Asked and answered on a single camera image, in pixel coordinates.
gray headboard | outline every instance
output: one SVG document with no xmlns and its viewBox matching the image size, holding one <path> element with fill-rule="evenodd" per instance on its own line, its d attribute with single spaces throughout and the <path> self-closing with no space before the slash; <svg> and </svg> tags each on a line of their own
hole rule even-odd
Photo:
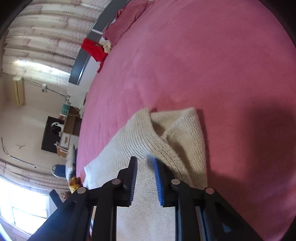
<svg viewBox="0 0 296 241">
<path fill-rule="evenodd" d="M 102 32 L 105 27 L 114 20 L 116 13 L 124 8 L 128 2 L 129 0 L 112 0 L 98 17 L 92 29 Z M 101 34 L 93 31 L 90 31 L 87 35 L 88 39 L 96 42 L 98 42 L 101 37 Z M 80 49 L 70 75 L 69 83 L 75 85 L 79 84 L 84 68 L 90 57 L 91 56 L 84 49 Z"/>
</svg>

curtain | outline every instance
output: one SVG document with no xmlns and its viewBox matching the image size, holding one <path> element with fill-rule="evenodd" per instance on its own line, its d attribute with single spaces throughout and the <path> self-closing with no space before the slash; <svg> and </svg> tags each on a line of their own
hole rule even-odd
<svg viewBox="0 0 296 241">
<path fill-rule="evenodd" d="M 33 0 L 12 22 L 2 69 L 67 88 L 83 39 L 110 0 Z"/>
<path fill-rule="evenodd" d="M 65 199 L 69 191 L 68 183 L 64 178 L 53 175 L 40 174 L 11 165 L 0 159 L 0 177 L 22 188 L 48 195 L 55 189 L 61 199 Z M 26 241 L 30 235 L 8 223 L 0 216 L 0 224 L 13 241 Z"/>
<path fill-rule="evenodd" d="M 64 178 L 56 178 L 53 175 L 28 171 L 1 159 L 0 177 L 20 187 L 41 194 L 48 195 L 52 189 L 55 189 L 62 199 L 65 199 L 65 193 L 69 191 L 68 183 Z"/>
</svg>

sunlight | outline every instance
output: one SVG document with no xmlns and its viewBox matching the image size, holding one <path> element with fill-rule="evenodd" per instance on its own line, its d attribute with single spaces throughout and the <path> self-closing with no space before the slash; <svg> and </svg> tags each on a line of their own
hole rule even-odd
<svg viewBox="0 0 296 241">
<path fill-rule="evenodd" d="M 49 67 L 47 65 L 44 64 L 40 64 L 40 63 L 35 63 L 35 62 L 31 62 L 31 61 L 27 61 L 27 60 L 17 60 L 15 61 L 16 64 L 19 65 L 23 65 L 23 66 L 30 66 L 30 67 L 34 67 L 34 68 L 38 68 L 38 69 L 43 69 L 46 71 L 52 71 L 53 74 L 58 75 L 58 74 L 65 74 L 65 75 L 69 75 L 70 73 L 67 73 L 65 71 L 53 68 L 53 67 Z"/>
<path fill-rule="evenodd" d="M 0 215 L 12 225 L 33 234 L 46 221 L 48 196 L 0 178 Z"/>
</svg>

red cloth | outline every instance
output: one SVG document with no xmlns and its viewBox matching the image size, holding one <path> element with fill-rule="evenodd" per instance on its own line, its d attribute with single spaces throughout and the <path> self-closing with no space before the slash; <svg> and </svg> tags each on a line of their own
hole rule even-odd
<svg viewBox="0 0 296 241">
<path fill-rule="evenodd" d="M 116 15 L 116 21 L 103 31 L 105 40 L 109 40 L 114 47 L 132 24 L 153 4 L 148 0 L 131 0 Z"/>
<path fill-rule="evenodd" d="M 86 52 L 88 52 L 96 62 L 100 61 L 100 68 L 98 70 L 98 73 L 102 69 L 103 63 L 105 58 L 107 57 L 107 53 L 104 52 L 104 48 L 99 45 L 97 42 L 92 41 L 90 39 L 84 39 L 83 43 L 81 45 L 81 48 L 84 49 Z"/>
</svg>

bed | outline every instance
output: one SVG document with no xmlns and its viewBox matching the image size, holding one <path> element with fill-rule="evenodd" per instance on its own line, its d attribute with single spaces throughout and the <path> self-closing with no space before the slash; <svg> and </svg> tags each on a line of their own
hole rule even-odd
<svg viewBox="0 0 296 241">
<path fill-rule="evenodd" d="M 194 107 L 209 185 L 278 241 L 296 213 L 295 76 L 291 34 L 258 0 L 155 0 L 90 87 L 77 174 L 139 109 Z"/>
</svg>

